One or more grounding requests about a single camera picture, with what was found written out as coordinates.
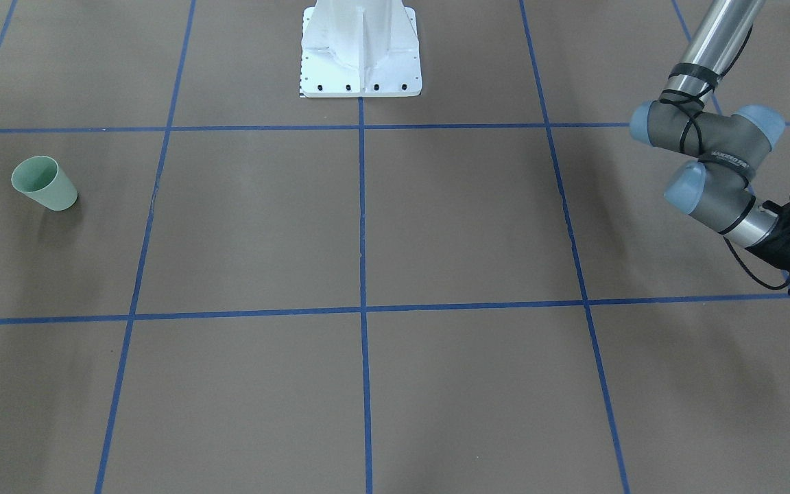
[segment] white base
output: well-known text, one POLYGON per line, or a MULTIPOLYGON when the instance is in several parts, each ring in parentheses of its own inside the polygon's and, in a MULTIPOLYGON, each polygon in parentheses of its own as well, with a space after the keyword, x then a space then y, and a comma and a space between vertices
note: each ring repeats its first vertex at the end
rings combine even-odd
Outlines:
MULTIPOLYGON (((315 7, 304 10, 304 32, 315 7)), ((416 31, 416 12, 405 7, 416 31)), ((335 54, 303 50, 300 60, 301 97, 405 97, 422 91, 420 54, 414 51, 390 52, 376 66, 367 69, 361 87, 360 69, 344 65, 335 54)))

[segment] metal cylinder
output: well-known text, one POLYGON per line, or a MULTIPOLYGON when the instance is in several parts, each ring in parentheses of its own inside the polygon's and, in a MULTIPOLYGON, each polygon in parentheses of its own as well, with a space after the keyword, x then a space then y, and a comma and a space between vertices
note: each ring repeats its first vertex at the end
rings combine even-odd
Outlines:
MULTIPOLYGON (((682 63, 692 63, 721 75, 736 58, 739 48, 764 7, 765 0, 715 0, 700 23, 691 43, 684 50, 682 63)), ((705 81, 690 75, 675 75, 667 82, 667 90, 698 95, 706 88, 705 81)), ((705 94, 704 101, 711 96, 705 94)))

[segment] blue joint cap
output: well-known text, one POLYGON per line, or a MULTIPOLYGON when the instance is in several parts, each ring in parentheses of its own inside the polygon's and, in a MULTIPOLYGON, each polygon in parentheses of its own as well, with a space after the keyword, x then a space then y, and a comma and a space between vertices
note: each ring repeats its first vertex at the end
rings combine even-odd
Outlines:
POLYGON ((706 167, 702 163, 689 161, 672 176, 665 199, 686 215, 693 213, 706 187, 706 167))
POLYGON ((739 115, 764 132, 770 143, 770 150, 776 148, 778 139, 785 131, 785 119, 776 110, 762 104, 749 104, 737 110, 734 115, 739 115))
POLYGON ((649 146, 651 144, 651 136, 648 133, 648 116, 651 113, 651 105, 653 101, 646 101, 639 104, 639 107, 633 112, 633 118, 630 119, 630 135, 639 143, 645 143, 649 146))

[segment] green cup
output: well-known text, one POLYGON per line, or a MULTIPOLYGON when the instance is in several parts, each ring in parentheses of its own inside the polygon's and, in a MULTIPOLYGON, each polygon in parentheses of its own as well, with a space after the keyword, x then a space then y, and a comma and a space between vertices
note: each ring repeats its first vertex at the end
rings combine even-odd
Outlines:
POLYGON ((62 211, 75 204, 78 190, 50 156, 31 157, 16 166, 12 185, 29 199, 53 211, 62 211))

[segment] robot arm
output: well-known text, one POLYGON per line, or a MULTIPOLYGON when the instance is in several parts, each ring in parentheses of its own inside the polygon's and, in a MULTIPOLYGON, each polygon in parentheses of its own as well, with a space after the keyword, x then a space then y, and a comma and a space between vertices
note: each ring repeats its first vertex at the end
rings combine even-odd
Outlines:
POLYGON ((744 106, 729 117, 703 110, 742 53, 764 2, 714 0, 658 100, 634 112, 630 134, 650 146, 696 158, 676 172, 665 197, 723 235, 731 250, 731 243, 737 244, 787 271, 780 287, 761 282, 778 289, 790 284, 790 201, 759 204, 748 189, 785 131, 785 121, 765 106, 744 106))

